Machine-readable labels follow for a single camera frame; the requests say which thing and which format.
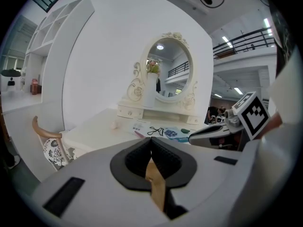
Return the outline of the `wooden drawer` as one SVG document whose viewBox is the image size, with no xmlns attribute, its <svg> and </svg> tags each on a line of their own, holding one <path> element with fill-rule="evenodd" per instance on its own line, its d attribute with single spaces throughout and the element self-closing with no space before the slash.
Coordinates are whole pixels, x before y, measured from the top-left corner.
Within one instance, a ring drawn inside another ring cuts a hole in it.
<svg viewBox="0 0 303 227">
<path fill-rule="evenodd" d="M 160 211 L 164 211 L 166 185 L 155 163 L 150 161 L 146 168 L 145 179 L 151 183 L 151 198 Z"/>
</svg>

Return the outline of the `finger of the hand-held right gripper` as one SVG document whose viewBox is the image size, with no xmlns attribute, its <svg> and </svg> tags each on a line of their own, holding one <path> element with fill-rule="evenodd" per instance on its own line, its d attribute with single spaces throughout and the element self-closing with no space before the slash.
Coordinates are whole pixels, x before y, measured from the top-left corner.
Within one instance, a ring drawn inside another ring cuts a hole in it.
<svg viewBox="0 0 303 227">
<path fill-rule="evenodd" d="M 219 138 L 229 135 L 229 129 L 226 124 L 213 124 L 201 130 L 195 131 L 188 138 Z"/>
<path fill-rule="evenodd" d="M 197 138 L 190 137 L 191 145 L 205 148 L 237 148 L 237 142 L 233 136 L 218 137 L 218 138 Z"/>
</svg>

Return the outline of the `white shelf unit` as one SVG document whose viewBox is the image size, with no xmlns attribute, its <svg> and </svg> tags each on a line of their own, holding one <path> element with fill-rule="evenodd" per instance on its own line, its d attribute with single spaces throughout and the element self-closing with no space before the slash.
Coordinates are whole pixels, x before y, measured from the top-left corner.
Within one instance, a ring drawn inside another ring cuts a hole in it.
<svg viewBox="0 0 303 227">
<path fill-rule="evenodd" d="M 73 46 L 95 9 L 91 0 L 76 0 L 49 13 L 26 52 L 25 90 L 40 79 L 43 103 L 61 101 L 65 72 Z"/>
</svg>

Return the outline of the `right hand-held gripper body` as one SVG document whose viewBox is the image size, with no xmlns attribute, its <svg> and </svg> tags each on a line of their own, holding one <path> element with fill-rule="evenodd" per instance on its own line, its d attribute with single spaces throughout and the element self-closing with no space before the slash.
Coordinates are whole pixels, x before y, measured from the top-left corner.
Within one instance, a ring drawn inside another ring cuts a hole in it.
<svg viewBox="0 0 303 227">
<path fill-rule="evenodd" d="M 267 108 L 257 93 L 246 93 L 231 109 L 225 111 L 225 123 L 230 133 L 224 137 L 223 145 L 244 148 L 264 129 L 269 119 Z"/>
</svg>

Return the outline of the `person's black printed t-shirt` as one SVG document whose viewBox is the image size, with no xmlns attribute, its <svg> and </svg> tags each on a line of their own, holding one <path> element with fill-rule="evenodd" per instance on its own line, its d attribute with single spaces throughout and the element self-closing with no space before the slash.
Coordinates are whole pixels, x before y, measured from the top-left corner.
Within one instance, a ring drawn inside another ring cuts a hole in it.
<svg viewBox="0 0 303 227">
<path fill-rule="evenodd" d="M 269 1 L 269 10 L 274 41 L 277 46 L 277 62 L 282 68 L 290 59 L 296 43 L 286 20 L 272 1 Z"/>
</svg>

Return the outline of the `white paper packet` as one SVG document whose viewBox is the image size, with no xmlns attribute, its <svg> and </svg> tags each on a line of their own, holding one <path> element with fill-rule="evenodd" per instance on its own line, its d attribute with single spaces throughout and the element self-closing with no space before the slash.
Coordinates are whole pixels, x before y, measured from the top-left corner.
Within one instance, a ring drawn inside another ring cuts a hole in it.
<svg viewBox="0 0 303 227">
<path fill-rule="evenodd" d="M 128 130 L 131 133 L 138 132 L 144 135 L 149 130 L 150 124 L 151 123 L 149 121 L 131 120 L 128 125 Z"/>
</svg>

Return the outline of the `small brown box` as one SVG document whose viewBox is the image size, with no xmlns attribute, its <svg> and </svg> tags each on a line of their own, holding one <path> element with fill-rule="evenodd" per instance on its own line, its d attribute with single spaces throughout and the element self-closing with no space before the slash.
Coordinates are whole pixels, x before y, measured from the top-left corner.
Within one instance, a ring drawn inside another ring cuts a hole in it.
<svg viewBox="0 0 303 227">
<path fill-rule="evenodd" d="M 37 95 L 42 93 L 42 86 L 38 84 L 37 79 L 32 79 L 30 92 L 32 95 Z"/>
</svg>

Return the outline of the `white boxy appliance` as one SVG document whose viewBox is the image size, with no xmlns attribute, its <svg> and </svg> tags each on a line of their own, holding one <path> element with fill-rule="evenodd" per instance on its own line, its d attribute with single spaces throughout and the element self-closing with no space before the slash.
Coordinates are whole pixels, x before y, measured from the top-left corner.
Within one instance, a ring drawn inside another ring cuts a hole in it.
<svg viewBox="0 0 303 227">
<path fill-rule="evenodd" d="M 0 92 L 21 90 L 21 73 L 14 69 L 2 70 L 0 73 Z"/>
</svg>

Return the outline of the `cream ornate dressing table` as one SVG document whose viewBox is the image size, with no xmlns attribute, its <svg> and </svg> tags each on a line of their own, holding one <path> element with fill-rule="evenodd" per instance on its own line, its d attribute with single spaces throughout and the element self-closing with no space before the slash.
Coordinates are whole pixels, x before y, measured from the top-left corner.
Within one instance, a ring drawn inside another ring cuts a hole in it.
<svg viewBox="0 0 303 227">
<path fill-rule="evenodd" d="M 172 38 L 184 46 L 189 59 L 189 78 L 183 91 L 174 97 L 155 96 L 153 108 L 142 105 L 143 93 L 147 82 L 146 60 L 151 47 L 163 38 Z M 131 120 L 149 121 L 150 127 L 176 127 L 196 131 L 204 126 L 204 117 L 211 95 L 213 83 L 213 48 L 208 35 L 185 40 L 180 33 L 168 32 L 153 39 L 143 51 L 141 60 L 134 64 L 134 79 L 117 106 L 143 109 L 141 119 L 129 119 L 117 116 L 116 109 L 105 109 L 88 119 L 80 126 L 69 131 L 63 138 L 65 144 L 74 148 L 81 156 L 88 152 L 111 147 L 135 139 L 135 133 L 128 130 Z M 188 116 L 201 117 L 199 125 L 187 124 Z M 118 128 L 111 129 L 111 123 L 117 122 Z"/>
</svg>

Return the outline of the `wooden chair floral cushion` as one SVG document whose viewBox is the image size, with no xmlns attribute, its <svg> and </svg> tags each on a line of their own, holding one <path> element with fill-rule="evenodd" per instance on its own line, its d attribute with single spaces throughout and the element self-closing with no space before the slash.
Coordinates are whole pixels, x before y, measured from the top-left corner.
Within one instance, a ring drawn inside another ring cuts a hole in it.
<svg viewBox="0 0 303 227">
<path fill-rule="evenodd" d="M 38 125 L 37 116 L 32 120 L 32 127 L 39 138 L 44 157 L 52 165 L 55 171 L 60 170 L 76 159 L 73 152 L 74 148 L 67 148 L 62 142 L 63 136 L 68 131 L 55 133 L 44 130 Z"/>
</svg>

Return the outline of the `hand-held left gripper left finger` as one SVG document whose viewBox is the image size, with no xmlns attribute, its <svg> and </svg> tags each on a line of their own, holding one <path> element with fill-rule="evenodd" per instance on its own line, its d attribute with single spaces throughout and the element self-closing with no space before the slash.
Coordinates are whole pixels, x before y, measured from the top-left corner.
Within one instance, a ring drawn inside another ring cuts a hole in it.
<svg viewBox="0 0 303 227">
<path fill-rule="evenodd" d="M 112 157 L 143 139 L 126 141 L 84 154 L 46 178 L 35 189 L 32 199 L 51 223 L 63 227 L 155 227 L 169 218 L 159 210 L 150 193 L 123 187 L 110 170 Z M 84 180 L 61 217 L 44 205 L 72 177 Z"/>
</svg>

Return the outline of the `black mezzanine railing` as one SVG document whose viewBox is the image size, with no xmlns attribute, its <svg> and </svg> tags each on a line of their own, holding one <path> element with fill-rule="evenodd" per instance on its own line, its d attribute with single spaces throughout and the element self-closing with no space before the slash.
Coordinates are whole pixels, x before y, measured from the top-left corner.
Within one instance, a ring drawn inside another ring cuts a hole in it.
<svg viewBox="0 0 303 227">
<path fill-rule="evenodd" d="M 275 41 L 271 28 L 262 28 L 249 33 L 228 39 L 222 38 L 223 42 L 213 47 L 213 59 L 218 60 L 243 52 L 256 49 L 274 48 Z"/>
</svg>

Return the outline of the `blue packet card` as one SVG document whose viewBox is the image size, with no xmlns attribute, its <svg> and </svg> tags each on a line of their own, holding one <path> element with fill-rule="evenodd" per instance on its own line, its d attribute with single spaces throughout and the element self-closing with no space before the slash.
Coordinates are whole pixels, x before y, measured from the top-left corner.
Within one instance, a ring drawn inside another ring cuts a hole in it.
<svg viewBox="0 0 303 227">
<path fill-rule="evenodd" d="M 176 127 L 168 127 L 164 129 L 164 134 L 167 136 L 168 139 L 174 140 L 177 142 L 188 142 L 188 135 L 183 133 Z"/>
</svg>

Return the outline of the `black eyelash curler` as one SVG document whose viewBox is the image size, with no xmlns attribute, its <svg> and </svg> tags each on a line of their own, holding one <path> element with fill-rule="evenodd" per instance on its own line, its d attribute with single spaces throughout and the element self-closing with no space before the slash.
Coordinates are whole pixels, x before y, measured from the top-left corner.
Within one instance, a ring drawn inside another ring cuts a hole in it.
<svg viewBox="0 0 303 227">
<path fill-rule="evenodd" d="M 158 133 L 160 136 L 163 136 L 164 129 L 162 127 L 155 128 L 155 127 L 151 126 L 150 129 L 149 129 L 149 131 L 147 132 L 147 134 L 151 136 L 154 133 Z"/>
</svg>

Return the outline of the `person's right forearm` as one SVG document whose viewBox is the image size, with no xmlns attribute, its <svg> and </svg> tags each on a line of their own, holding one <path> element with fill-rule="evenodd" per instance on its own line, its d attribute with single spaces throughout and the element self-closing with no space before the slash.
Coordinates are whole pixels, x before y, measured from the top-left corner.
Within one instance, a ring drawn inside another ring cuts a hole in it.
<svg viewBox="0 0 303 227">
<path fill-rule="evenodd" d="M 264 134 L 271 131 L 272 129 L 278 128 L 282 124 L 282 119 L 279 112 L 276 112 L 264 128 Z"/>
</svg>

